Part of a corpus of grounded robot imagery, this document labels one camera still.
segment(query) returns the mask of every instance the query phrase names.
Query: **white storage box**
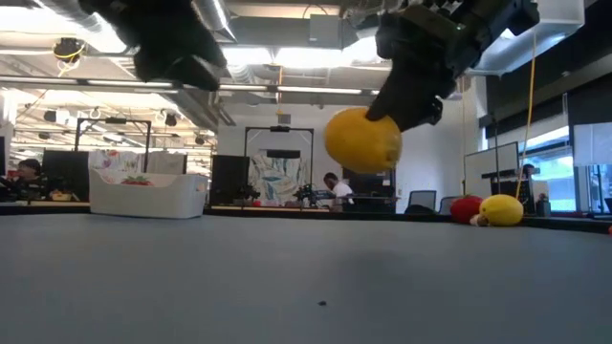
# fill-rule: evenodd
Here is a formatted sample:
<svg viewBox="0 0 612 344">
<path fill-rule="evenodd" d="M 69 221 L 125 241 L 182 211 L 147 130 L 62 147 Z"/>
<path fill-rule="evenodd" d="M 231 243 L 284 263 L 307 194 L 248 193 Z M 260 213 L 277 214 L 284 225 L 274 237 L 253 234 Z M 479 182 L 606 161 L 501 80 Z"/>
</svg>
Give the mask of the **white storage box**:
<svg viewBox="0 0 612 344">
<path fill-rule="evenodd" d="M 208 179 L 91 169 L 89 187 L 92 213 L 189 219 L 202 216 Z"/>
</svg>

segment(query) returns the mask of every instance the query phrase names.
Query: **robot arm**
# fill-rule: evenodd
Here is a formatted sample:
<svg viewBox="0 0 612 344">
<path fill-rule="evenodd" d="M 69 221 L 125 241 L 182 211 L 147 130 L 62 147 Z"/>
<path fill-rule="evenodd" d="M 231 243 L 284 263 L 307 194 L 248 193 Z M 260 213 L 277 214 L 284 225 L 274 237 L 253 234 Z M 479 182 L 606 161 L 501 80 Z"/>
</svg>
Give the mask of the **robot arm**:
<svg viewBox="0 0 612 344">
<path fill-rule="evenodd" d="M 440 98 L 455 90 L 455 79 L 475 66 L 482 53 L 510 29 L 519 35 L 539 22 L 532 0 L 423 1 L 396 13 L 385 13 L 376 34 L 377 53 L 391 59 L 391 73 L 372 103 L 367 118 L 390 116 L 401 131 L 436 124 Z"/>
</svg>

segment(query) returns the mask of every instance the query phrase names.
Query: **yellow lemon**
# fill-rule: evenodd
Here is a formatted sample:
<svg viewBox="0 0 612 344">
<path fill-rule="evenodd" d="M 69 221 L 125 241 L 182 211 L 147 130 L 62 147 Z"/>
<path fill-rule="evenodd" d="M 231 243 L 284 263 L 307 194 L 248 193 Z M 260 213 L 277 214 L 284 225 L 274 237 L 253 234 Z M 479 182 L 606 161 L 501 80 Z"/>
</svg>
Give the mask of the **yellow lemon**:
<svg viewBox="0 0 612 344">
<path fill-rule="evenodd" d="M 368 120 L 367 108 L 338 112 L 325 128 L 327 153 L 357 173 L 379 173 L 395 167 L 402 154 L 402 133 L 390 117 Z"/>
<path fill-rule="evenodd" d="M 523 204 L 508 195 L 490 196 L 480 205 L 480 215 L 492 226 L 516 226 L 523 219 Z"/>
</svg>

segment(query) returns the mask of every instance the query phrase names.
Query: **computer monitor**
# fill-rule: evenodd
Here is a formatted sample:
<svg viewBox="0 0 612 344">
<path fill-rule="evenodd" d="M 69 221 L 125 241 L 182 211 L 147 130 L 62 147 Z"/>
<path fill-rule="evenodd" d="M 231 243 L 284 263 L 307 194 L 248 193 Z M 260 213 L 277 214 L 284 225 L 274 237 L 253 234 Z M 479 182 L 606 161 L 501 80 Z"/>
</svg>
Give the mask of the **computer monitor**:
<svg viewBox="0 0 612 344">
<path fill-rule="evenodd" d="M 7 175 L 7 157 L 4 150 L 4 137 L 0 136 L 0 176 Z"/>
<path fill-rule="evenodd" d="M 45 150 L 42 173 L 49 188 L 73 192 L 80 201 L 89 201 L 89 153 Z"/>
</svg>

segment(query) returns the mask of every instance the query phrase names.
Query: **red fruit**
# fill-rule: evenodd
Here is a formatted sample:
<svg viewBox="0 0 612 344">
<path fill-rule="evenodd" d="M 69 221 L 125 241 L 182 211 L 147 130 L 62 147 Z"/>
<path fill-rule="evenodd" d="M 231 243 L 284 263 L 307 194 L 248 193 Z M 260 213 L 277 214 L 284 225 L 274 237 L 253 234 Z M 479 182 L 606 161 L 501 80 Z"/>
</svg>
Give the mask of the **red fruit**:
<svg viewBox="0 0 612 344">
<path fill-rule="evenodd" d="M 459 224 L 470 224 L 470 219 L 480 213 L 482 199 L 476 196 L 467 196 L 458 199 L 450 206 L 452 220 Z"/>
</svg>

